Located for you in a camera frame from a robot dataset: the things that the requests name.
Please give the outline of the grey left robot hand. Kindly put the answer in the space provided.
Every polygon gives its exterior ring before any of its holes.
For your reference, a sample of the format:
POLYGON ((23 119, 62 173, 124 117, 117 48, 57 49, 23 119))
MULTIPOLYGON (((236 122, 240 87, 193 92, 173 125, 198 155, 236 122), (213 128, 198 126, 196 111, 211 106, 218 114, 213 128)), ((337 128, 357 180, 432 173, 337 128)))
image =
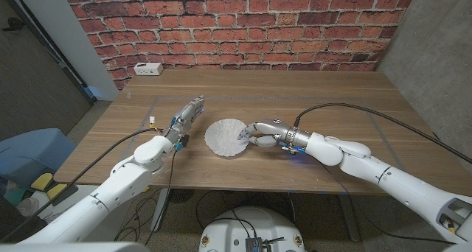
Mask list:
POLYGON ((180 139, 190 131, 193 122, 204 112, 204 103, 204 96, 201 95, 185 105, 174 115, 170 126, 164 130, 162 135, 177 145, 180 139))

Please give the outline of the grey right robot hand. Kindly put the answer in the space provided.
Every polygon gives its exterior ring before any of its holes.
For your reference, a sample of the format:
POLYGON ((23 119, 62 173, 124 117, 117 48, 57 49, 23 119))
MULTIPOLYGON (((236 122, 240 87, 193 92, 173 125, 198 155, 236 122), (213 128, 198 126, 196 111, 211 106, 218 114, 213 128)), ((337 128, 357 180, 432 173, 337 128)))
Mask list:
POLYGON ((310 134, 291 127, 280 119, 262 119, 243 128, 237 140, 243 138, 259 147, 273 147, 280 142, 289 147, 306 147, 310 134))

